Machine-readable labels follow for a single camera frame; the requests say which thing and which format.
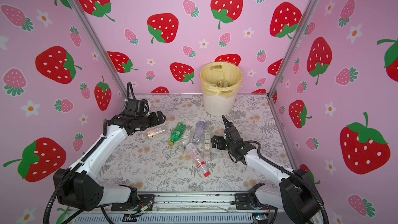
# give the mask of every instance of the plastic bottle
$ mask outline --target plastic bottle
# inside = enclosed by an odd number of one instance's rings
[[[173,146],[176,141],[180,140],[180,137],[183,134],[183,132],[185,131],[186,127],[187,126],[182,122],[177,124],[173,133],[170,135],[169,146]]]
[[[198,145],[201,142],[205,128],[206,128],[206,123],[204,119],[201,119],[199,122],[197,122],[195,132],[193,133],[192,136],[192,143],[194,145]]]
[[[192,143],[190,143],[187,144],[186,149],[188,153],[191,155],[191,158],[193,159],[193,162],[195,163],[196,167],[198,167],[198,169],[203,173],[205,177],[208,177],[210,175],[210,172],[207,171],[205,161],[203,160],[203,157],[200,155],[195,146]]]

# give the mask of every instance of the white flower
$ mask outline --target white flower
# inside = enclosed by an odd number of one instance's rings
[[[331,14],[331,10],[333,9],[333,7],[334,7],[334,5],[335,5],[336,3],[335,2],[333,2],[332,0],[330,0],[330,2],[329,2],[329,4],[327,5],[327,6],[325,6],[325,16],[327,15],[327,14]]]
[[[87,119],[88,119],[88,116],[84,115],[84,113],[83,113],[82,116],[79,118],[79,121],[83,125],[83,124],[87,124]]]
[[[325,114],[329,114],[331,117],[333,116],[333,112],[336,112],[336,107],[333,107],[333,102],[330,104],[325,104],[326,110]]]
[[[201,48],[207,48],[207,45],[209,44],[208,42],[206,42],[206,39],[203,39],[203,41],[199,42],[200,47]]]
[[[39,115],[39,112],[37,109],[40,107],[39,104],[33,104],[31,100],[27,101],[27,106],[22,106],[21,109],[26,111],[26,117],[29,117],[30,115]]]
[[[49,14],[47,12],[41,12],[41,10],[37,9],[37,20],[43,22],[44,26],[48,27],[49,24],[52,24],[52,21],[49,19]]]
[[[254,31],[251,30],[251,27],[249,27],[247,30],[244,30],[243,32],[245,33],[243,37],[248,37],[248,38],[251,38],[251,34],[254,33]]]
[[[0,36],[0,48],[3,50],[7,50],[6,42],[8,42],[8,38],[4,36]]]
[[[36,208],[33,208],[31,210],[25,209],[23,211],[23,216],[17,220],[17,223],[27,224],[27,222],[34,220],[35,216],[33,214],[35,213],[35,211]]]
[[[147,58],[147,64],[149,64],[152,67],[154,64],[156,64],[156,62],[154,62],[153,59]]]
[[[351,43],[355,42],[357,37],[362,36],[362,32],[360,31],[362,24],[359,24],[357,27],[351,26],[350,33],[347,35],[346,39],[351,39]]]
[[[326,162],[325,169],[328,170],[331,175],[333,175],[333,172],[337,171],[336,167],[333,166],[333,161],[328,162],[327,160],[325,160],[325,162]]]
[[[253,75],[254,75],[255,73],[256,73],[256,72],[253,72],[253,70],[250,70],[250,71],[248,71],[248,76],[253,77]]]

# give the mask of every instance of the floral tablecloth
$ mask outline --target floral tablecloth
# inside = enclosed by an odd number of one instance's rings
[[[139,191],[246,191],[258,182],[272,187],[264,175],[241,162],[233,163],[227,151],[211,148],[206,166],[211,175],[205,178],[194,166],[189,154],[176,153],[167,143],[178,122],[195,128],[201,118],[206,132],[223,136],[221,117],[209,115],[203,108],[202,95],[139,95],[150,102],[150,111],[161,110],[167,117],[167,135],[144,140],[141,133],[127,137],[103,165],[97,182],[101,186],[132,185]],[[243,140],[256,140],[261,152],[290,167],[289,159],[264,95],[238,95],[227,119],[234,123]],[[203,154],[203,144],[198,146]]]

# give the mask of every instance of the strawberry wallpaper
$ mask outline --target strawberry wallpaper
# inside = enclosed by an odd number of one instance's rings
[[[67,0],[0,9],[2,222],[42,223],[53,172],[97,140],[123,99]],[[51,223],[64,211],[56,202]]]
[[[308,0],[79,0],[123,82],[199,93],[206,64],[231,61],[242,93],[268,91]]]
[[[394,223],[397,0],[321,0],[273,99],[330,223]]]

